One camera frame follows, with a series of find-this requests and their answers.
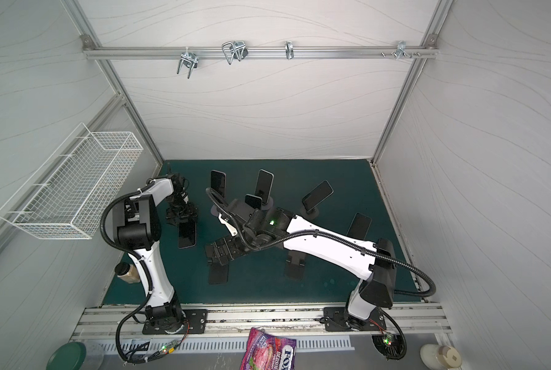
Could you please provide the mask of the round stand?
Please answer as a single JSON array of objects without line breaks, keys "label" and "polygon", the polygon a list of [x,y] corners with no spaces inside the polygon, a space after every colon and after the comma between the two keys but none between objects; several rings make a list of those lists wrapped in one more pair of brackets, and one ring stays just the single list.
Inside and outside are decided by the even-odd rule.
[{"label": "round stand", "polygon": [[320,215],[320,212],[318,208],[312,208],[308,211],[306,208],[302,207],[300,209],[300,215],[306,220],[315,220]]},{"label": "round stand", "polygon": [[266,203],[262,203],[261,210],[268,211],[272,207],[273,207],[273,199],[272,197],[269,197]]}]

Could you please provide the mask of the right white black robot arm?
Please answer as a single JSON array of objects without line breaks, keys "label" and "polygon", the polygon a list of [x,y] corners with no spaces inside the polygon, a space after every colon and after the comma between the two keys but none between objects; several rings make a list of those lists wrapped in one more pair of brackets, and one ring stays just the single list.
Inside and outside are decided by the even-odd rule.
[{"label": "right white black robot arm", "polygon": [[[428,298],[437,291],[434,281],[419,268],[395,257],[386,239],[361,240],[323,229],[282,208],[255,209],[234,200],[229,203],[216,190],[206,195],[218,211],[218,219],[230,235],[213,243],[213,257],[220,265],[247,254],[283,248],[309,254],[355,275],[359,283],[346,303],[349,320],[367,322],[380,308],[391,308],[395,294]],[[397,268],[404,268],[427,284],[426,291],[404,291],[395,287]]]}]

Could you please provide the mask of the front left folding stand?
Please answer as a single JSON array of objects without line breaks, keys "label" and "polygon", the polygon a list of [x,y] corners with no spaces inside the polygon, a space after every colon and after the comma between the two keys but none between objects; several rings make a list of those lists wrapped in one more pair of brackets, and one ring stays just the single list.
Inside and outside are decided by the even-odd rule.
[{"label": "front left folding stand", "polygon": [[220,265],[220,263],[211,263],[209,265],[210,285],[224,285],[229,281],[229,265]]}]

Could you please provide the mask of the folding stand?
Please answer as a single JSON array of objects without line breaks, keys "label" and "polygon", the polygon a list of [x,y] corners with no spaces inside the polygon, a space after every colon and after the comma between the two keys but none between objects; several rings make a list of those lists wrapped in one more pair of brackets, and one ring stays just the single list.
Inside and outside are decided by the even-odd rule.
[{"label": "folding stand", "polygon": [[229,281],[229,265],[220,265],[220,263],[211,263],[209,265],[210,285],[224,285]]},{"label": "folding stand", "polygon": [[306,254],[299,251],[289,251],[286,259],[284,275],[295,281],[303,280],[306,266]]}]

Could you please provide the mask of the front right folding stand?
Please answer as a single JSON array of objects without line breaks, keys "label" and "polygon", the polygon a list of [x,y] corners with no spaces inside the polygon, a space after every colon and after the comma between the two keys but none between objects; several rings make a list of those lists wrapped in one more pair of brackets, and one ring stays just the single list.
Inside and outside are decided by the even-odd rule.
[{"label": "front right folding stand", "polygon": [[306,254],[299,251],[289,251],[286,259],[284,275],[295,281],[303,280],[306,266]]}]

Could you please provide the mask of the black capped glass bottle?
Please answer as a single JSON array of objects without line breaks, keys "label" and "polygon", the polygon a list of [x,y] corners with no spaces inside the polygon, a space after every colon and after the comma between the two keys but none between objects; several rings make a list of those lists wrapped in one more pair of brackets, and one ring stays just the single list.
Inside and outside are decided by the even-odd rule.
[{"label": "black capped glass bottle", "polygon": [[141,278],[135,265],[122,261],[115,266],[114,272],[119,279],[128,284],[141,283]]}]

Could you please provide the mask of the pink snack bag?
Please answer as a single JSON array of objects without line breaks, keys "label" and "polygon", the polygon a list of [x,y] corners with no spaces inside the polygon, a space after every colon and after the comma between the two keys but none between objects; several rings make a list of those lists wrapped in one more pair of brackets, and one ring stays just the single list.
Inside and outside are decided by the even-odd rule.
[{"label": "pink snack bag", "polygon": [[240,370],[293,370],[297,340],[251,328]]}]

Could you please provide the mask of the white vent grille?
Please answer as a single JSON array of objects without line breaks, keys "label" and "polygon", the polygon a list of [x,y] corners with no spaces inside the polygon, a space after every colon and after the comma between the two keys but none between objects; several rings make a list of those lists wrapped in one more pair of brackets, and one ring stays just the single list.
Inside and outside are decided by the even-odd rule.
[{"label": "white vent grille", "polygon": [[[297,336],[296,348],[299,353],[309,352],[347,352],[354,351],[351,339],[348,335],[318,335]],[[160,350],[169,343],[168,339],[127,339],[123,340],[121,347],[125,353],[140,345],[148,344],[147,353]],[[179,346],[175,353],[178,354],[219,354],[219,353],[244,353],[247,339],[243,337],[204,337],[189,338]]]}]

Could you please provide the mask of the metal u-bolt clamp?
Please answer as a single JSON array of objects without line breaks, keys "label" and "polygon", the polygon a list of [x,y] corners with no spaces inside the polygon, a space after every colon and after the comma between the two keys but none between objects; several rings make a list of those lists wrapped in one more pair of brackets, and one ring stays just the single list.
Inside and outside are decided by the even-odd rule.
[{"label": "metal u-bolt clamp", "polygon": [[224,43],[222,45],[222,52],[229,65],[232,65],[235,60],[241,62],[247,57],[247,55],[249,55],[249,51],[244,41],[231,41]]},{"label": "metal u-bolt clamp", "polygon": [[180,74],[181,71],[187,71],[187,79],[189,80],[193,70],[197,67],[198,56],[189,47],[186,47],[186,50],[180,55],[176,73]]}]

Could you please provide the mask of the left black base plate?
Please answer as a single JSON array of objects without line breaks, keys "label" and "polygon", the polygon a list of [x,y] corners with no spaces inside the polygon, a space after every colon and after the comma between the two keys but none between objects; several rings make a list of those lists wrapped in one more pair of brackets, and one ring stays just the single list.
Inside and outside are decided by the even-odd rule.
[{"label": "left black base plate", "polygon": [[146,322],[142,329],[144,335],[182,335],[203,334],[206,330],[208,311],[206,309],[185,309],[182,323],[164,320],[160,323]]}]

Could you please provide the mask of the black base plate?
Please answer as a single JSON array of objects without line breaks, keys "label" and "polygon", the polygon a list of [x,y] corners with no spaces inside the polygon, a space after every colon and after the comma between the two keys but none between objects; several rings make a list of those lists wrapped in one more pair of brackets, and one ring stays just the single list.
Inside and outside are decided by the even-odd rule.
[{"label": "black base plate", "polygon": [[326,307],[320,324],[327,332],[337,331],[386,331],[386,322],[383,312],[376,308],[366,320],[358,319],[349,314],[345,307]]},{"label": "black base plate", "polygon": [[203,334],[206,330],[208,311],[206,309],[185,309],[182,323],[164,320],[160,323],[146,322],[142,329],[144,335],[182,335]]}]

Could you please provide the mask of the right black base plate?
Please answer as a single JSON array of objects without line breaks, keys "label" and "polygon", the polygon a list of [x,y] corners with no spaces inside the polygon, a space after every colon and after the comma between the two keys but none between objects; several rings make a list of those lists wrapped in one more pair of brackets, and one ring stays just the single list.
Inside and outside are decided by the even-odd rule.
[{"label": "right black base plate", "polygon": [[358,319],[349,314],[345,307],[326,307],[320,324],[327,332],[337,331],[386,331],[386,322],[383,312],[376,308],[366,320]]}]

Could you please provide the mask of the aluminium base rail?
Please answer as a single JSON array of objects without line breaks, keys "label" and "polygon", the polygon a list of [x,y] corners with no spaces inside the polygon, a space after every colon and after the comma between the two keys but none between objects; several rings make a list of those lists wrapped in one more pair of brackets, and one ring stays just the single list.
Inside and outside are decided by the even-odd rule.
[{"label": "aluminium base rail", "polygon": [[[205,312],[204,336],[245,337],[250,328],[263,328],[274,335],[326,335],[320,319],[326,308],[342,311],[343,302],[289,304],[185,304],[184,310]],[[86,308],[71,335],[72,340],[113,339],[118,322],[135,305],[103,305]],[[438,303],[396,303],[385,311],[407,334],[450,334],[452,332],[442,306]]]}]

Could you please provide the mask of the small metal bracket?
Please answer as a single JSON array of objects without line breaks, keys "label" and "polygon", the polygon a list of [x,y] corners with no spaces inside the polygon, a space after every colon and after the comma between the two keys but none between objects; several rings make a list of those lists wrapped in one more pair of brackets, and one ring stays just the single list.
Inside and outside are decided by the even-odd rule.
[{"label": "small metal bracket", "polygon": [[294,48],[291,41],[285,42],[285,53],[287,60],[292,60],[294,58]]}]

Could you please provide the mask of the right metal bolt bracket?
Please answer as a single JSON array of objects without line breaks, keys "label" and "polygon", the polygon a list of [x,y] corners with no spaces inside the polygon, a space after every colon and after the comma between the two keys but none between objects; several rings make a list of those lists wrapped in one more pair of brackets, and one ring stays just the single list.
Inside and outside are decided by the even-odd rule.
[{"label": "right metal bolt bracket", "polygon": [[418,59],[421,57],[419,52],[409,52],[407,50],[407,45],[405,41],[400,41],[397,44],[397,47],[392,52],[381,52],[380,55],[383,58],[393,58],[395,60],[401,59]]}]

